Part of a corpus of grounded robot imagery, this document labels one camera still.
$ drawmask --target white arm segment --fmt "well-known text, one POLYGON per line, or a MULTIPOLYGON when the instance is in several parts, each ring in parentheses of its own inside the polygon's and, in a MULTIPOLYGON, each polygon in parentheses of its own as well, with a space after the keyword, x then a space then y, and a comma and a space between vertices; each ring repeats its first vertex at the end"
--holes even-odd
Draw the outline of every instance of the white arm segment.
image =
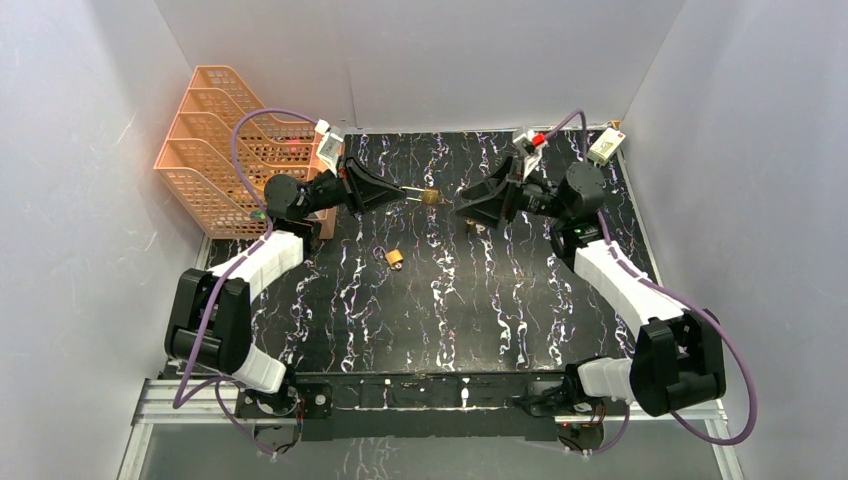
POLYGON ((577 249, 574 273, 601 293, 634 337, 639 335, 642 325, 647 325, 649 318, 668 320, 683 315, 679 303, 639 283, 638 279, 646 274, 624 256, 616 242, 607 246, 603 240, 598 240, 577 249), (621 268, 609 248, 614 248, 618 258, 639 276, 634 278, 621 268))
POLYGON ((241 368, 232 376, 258 392, 277 393, 285 374, 286 366, 283 362, 259 350, 256 345, 251 345, 241 368))
MULTIPOLYGON (((245 256, 242 252, 226 263, 209 269, 216 276, 221 276, 239 258, 245 256)), ((282 274, 303 263, 303 239, 290 232, 275 231, 265 240, 253 254, 239 265, 229 278, 241 278, 250 284, 250 301, 265 290, 282 274)), ((283 383, 286 366, 260 350, 256 345, 250 346, 247 358, 232 377, 249 388, 263 393, 276 393, 283 383)))
MULTIPOLYGON (((616 242, 607 246, 603 240, 590 243, 577 250, 574 273, 589 282, 618 313, 633 336, 639 335, 649 318, 668 320, 683 315, 680 304, 645 285, 639 278, 645 276, 633 265, 616 242), (618 265, 609 249, 614 248, 618 258, 626 262, 637 277, 618 265)), ((600 358, 577 368, 583 391, 592 397, 612 397, 628 404, 635 400, 630 387, 629 358, 600 358)))
MULTIPOLYGON (((216 265, 210 272, 220 277, 239 258, 247 252, 231 258, 226 263, 216 265)), ((303 239, 291 232, 275 231, 265 245, 259 247, 247 257, 229 278, 241 278, 250 284, 250 301, 268 288, 268 285, 292 268, 303 263, 303 239)))
POLYGON ((630 388, 629 358, 599 358, 577 367, 583 391, 590 397, 612 397, 630 405, 636 398, 630 388))

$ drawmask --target black arm joint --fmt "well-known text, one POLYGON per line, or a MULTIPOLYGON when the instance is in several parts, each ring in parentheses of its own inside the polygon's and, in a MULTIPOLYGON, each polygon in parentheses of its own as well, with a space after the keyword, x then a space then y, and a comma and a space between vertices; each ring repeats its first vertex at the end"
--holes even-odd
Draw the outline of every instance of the black arm joint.
MULTIPOLYGON (((194 268, 180 277, 165 335, 165 352, 169 357, 188 360, 217 279, 210 272, 194 268)), ((197 364, 233 374, 241 368, 252 343, 250 284, 240 278, 228 279, 212 308, 197 364)))
POLYGON ((642 409, 655 417, 721 398, 727 388, 721 337, 689 311, 643 325, 630 385, 642 409))

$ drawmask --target cable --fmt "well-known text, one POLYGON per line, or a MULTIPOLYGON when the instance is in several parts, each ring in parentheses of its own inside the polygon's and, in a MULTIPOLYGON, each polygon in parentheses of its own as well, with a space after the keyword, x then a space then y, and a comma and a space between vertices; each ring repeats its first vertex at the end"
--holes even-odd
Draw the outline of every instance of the cable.
POLYGON ((183 372, 183 376, 180 379, 180 386, 177 388, 177 394, 174 397, 174 408, 182 407, 186 401, 190 397, 183 397, 183 393, 185 392, 186 386, 188 385, 188 380, 191 378, 191 372, 194 370, 194 364, 197 361, 197 356, 200 353, 200 345, 203 341, 203 335, 206 333, 206 327, 209 325, 209 319, 212 317, 212 311, 215 308, 215 301, 218 299, 218 294, 221 293, 221 288, 224 286, 224 282, 227 281, 227 278, 239 267, 247 257, 252 255, 259 249, 262 245, 265 244, 265 240, 271 235, 274 231, 274 221, 268 216, 268 211, 265 208, 265 203, 259 198, 256 190, 253 188, 253 185, 247 180, 244 176, 244 172, 241 171, 241 163, 238 160, 238 132, 241 130, 241 127, 244 126, 249 120, 259 115, 269 114, 269 113, 279 113, 284 115, 291 115, 293 117, 300 118, 301 120, 312 123, 313 125, 317 122, 305 115, 302 115, 297 112, 293 112, 291 110, 286 110, 282 108, 263 108, 259 110, 255 110, 253 112, 245 115, 241 120, 236 123, 236 126, 233 127, 233 134, 230 136, 230 156, 233 160, 233 166, 236 169, 236 174, 241 180, 241 183, 244 185, 244 188, 247 189, 247 193, 253 198, 253 201, 256 202, 256 205, 259 207, 259 210, 265 215, 265 221, 268 224, 268 229, 265 231, 265 234, 259 238, 253 245, 250 246, 247 250, 247 254, 241 256, 238 260, 236 260, 230 267, 224 271, 223 275, 215 282, 215 285, 212 287, 212 292, 209 295, 209 301, 206 302, 206 307, 203 309, 203 316, 200 319, 200 326, 197 328, 197 339, 194 341, 194 345, 191 347, 191 353, 189 354, 188 360, 186 361, 185 371, 183 372))
POLYGON ((238 422, 238 420, 235 418, 235 415, 233 415, 233 413, 230 412, 229 409, 227 409, 226 405, 224 405, 223 400, 221 400, 221 382, 234 382, 233 379, 224 376, 215 377, 206 380, 200 385, 194 387, 187 395, 184 395, 186 386, 188 385, 188 381, 191 378, 191 372, 194 370, 194 364, 197 362, 197 356, 200 353, 200 346, 203 342, 203 336, 206 333, 206 327, 209 325, 209 320, 212 317, 212 311, 215 308, 215 301, 218 299, 218 295, 221 293, 221 289, 224 286, 224 282, 226 282, 227 278, 229 278, 229 276, 239 266, 241 266, 242 263, 244 263, 247 257, 254 254, 256 250, 259 249, 259 247, 265 244, 265 240, 267 240, 268 237, 271 236, 271 233, 274 231, 274 221, 271 219, 270 216, 268 216, 268 211, 265 208, 265 203, 259 198, 259 195, 256 193, 256 190, 253 188, 253 185, 251 185, 247 178, 244 176, 244 172, 242 172, 241 170, 241 163, 238 160, 238 132, 239 130, 241 130, 241 127, 244 126, 245 123, 247 123, 254 117, 272 113, 290 115, 292 117, 307 121, 313 125, 317 123, 315 119, 291 110, 286 110, 282 108, 263 108, 248 113, 241 120, 239 120, 238 123, 236 123, 235 127, 233 127, 233 134, 230 136, 230 156, 233 160, 233 166, 235 167, 236 174, 238 175, 239 180, 244 185, 244 188, 247 189, 247 193, 249 193, 251 198, 253 198, 253 201, 256 202, 256 205, 259 207, 259 211, 261 211, 265 215, 265 220, 268 224, 268 229, 265 231, 262 237, 256 240, 256 242, 254 242, 253 245, 251 245, 250 248, 247 249, 247 253, 245 255, 239 257, 238 260, 233 262, 233 264, 230 265, 230 267, 227 268, 226 271, 224 271, 224 273, 221 275, 220 278, 218 278, 218 280, 215 282, 215 285, 212 287, 212 292, 209 294, 209 301, 206 302, 206 307, 203 309, 203 315, 200 319, 200 326, 198 326, 197 328, 197 339, 194 341, 194 345, 192 345, 191 347, 191 353, 189 354, 188 360, 186 361, 185 371, 183 372, 183 376, 180 379, 180 385, 177 388, 177 393, 174 396, 173 406, 174 409, 182 407, 189 399, 191 399, 191 397, 197 394, 197 392, 214 383, 215 397, 218 399, 218 405, 220 405, 227 418, 229 418, 233 425, 236 425, 242 431, 242 433, 245 434, 245 436, 251 438, 253 440, 253 443, 255 443, 257 447, 259 447, 259 450, 267 453, 268 455, 271 455, 272 458, 274 458, 276 457, 277 452, 273 448, 263 445, 261 442, 253 438, 253 435, 250 434, 247 428, 245 428, 241 423, 238 422))
POLYGON ((578 108, 577 110, 569 113, 568 116, 565 117, 565 119, 563 119, 563 121, 559 122, 559 125, 557 125, 550 132, 545 134, 545 140, 548 141, 548 142, 553 140, 553 138, 556 136, 556 134, 559 133, 560 130, 562 130, 562 127, 564 127, 566 123, 570 122, 577 115, 580 115, 580 122, 582 123, 582 126, 583 126, 583 128, 582 128, 582 132, 583 132, 583 148, 582 148, 583 158, 580 159, 580 160, 586 160, 586 152, 589 150, 589 130, 586 128, 586 114, 583 112, 582 109, 578 108))
MULTIPOLYGON (((609 228, 607 227, 606 220, 604 219, 604 216, 600 210, 598 210, 598 221, 601 224, 601 232, 603 232, 604 235, 604 243, 610 245, 612 240, 610 239, 609 228)), ((622 261, 618 257, 618 252, 615 248, 612 248, 612 246, 610 246, 609 252, 612 255, 612 258, 615 259, 616 263, 618 263, 618 265, 623 268, 625 272, 627 272, 628 274, 630 274, 630 276, 634 278, 638 277, 636 272, 634 272, 624 261, 622 261)), ((742 378, 745 380, 745 388, 748 391, 748 421, 745 423, 745 427, 742 429, 739 435, 736 435, 732 438, 725 439, 711 437, 708 434, 698 431, 690 423, 684 420, 683 417, 678 415, 677 412, 671 412, 671 416, 674 417, 681 425, 683 425, 686 430, 689 430, 695 436, 706 442, 722 446, 732 446, 742 443, 751 435, 751 432, 754 431, 754 425, 757 423, 758 403, 757 392, 754 389, 754 379, 751 375, 751 370, 748 368, 748 364, 745 363, 745 360, 742 358, 742 355, 737 350, 736 344, 733 343, 733 340, 730 339, 730 335, 727 333, 727 331, 721 325, 719 325, 719 323, 713 318, 713 316, 707 313, 704 309, 696 306, 683 296, 674 293, 665 287, 657 285, 656 283, 648 280, 647 278, 638 278, 638 281, 646 287, 682 304, 690 311, 695 312, 696 314, 698 314, 699 317, 706 320, 706 322, 718 333, 719 337, 721 337, 725 345, 727 345, 727 349, 730 350, 730 353, 733 355, 733 359, 736 360, 737 365, 739 365, 739 370, 742 371, 742 378)))
POLYGON ((624 437, 624 431, 627 430, 627 425, 629 425, 629 424, 630 424, 630 405, 625 404, 624 405, 624 422, 621 424, 621 429, 615 435, 615 438, 613 438, 610 441, 610 443, 602 446, 601 448, 599 448, 597 450, 590 450, 589 453, 591 453, 592 455, 597 455, 599 453, 604 453, 606 451, 609 451, 619 441, 621 441, 622 437, 624 437))
POLYGON ((241 422, 238 421, 236 416, 233 415, 233 412, 231 412, 230 409, 227 408, 227 405, 224 404, 224 400, 221 399, 222 382, 233 382, 233 379, 228 377, 217 377, 217 381, 215 382, 215 399, 218 400, 218 406, 221 407, 221 410, 224 412, 224 415, 226 415, 227 418, 230 420, 230 423, 235 425, 245 437, 249 438, 250 441, 252 441, 253 444, 256 445, 257 448, 259 448, 259 450, 261 450, 263 453, 267 453, 268 455, 270 455, 272 459, 275 459, 277 457, 277 451, 260 442, 259 439, 257 439, 252 433, 250 433, 250 430, 248 430, 247 427, 245 427, 241 424, 241 422))

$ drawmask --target black marble tabletop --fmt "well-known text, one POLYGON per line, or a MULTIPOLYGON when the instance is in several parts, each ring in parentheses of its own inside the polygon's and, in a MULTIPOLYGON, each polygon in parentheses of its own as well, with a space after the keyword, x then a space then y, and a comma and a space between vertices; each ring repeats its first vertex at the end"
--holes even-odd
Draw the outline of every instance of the black marble tabletop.
MULTIPOLYGON (((591 132, 594 137, 598 132, 591 132)), ((513 154, 509 132, 353 135, 348 154, 399 185, 433 187, 452 204, 396 202, 362 218, 339 210, 335 237, 255 302, 255 341, 298 372, 558 369, 593 355, 621 357, 633 337, 603 298, 551 252, 547 220, 517 216, 503 231, 453 213, 460 189, 513 154), (376 248, 399 249, 391 271, 376 248)), ((545 150, 559 181, 577 160, 576 132, 545 150)), ((618 165, 603 168, 612 235, 652 271, 618 165)), ((214 241, 209 263, 245 242, 214 241)))

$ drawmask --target white backdrop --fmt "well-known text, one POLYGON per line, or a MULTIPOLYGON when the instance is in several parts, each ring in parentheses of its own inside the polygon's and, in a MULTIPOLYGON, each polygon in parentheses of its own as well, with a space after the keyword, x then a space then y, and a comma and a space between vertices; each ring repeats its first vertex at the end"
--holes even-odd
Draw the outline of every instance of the white backdrop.
POLYGON ((373 131, 621 118, 683 0, 157 0, 192 66, 373 131))
MULTIPOLYGON (((752 479, 848 471, 848 3, 815 4, 689 0, 623 126, 663 279, 753 370, 752 479)), ((725 358, 733 433, 748 401, 725 358)))
POLYGON ((152 1, 0 1, 0 478, 115 478, 200 232, 152 165, 191 69, 152 1))

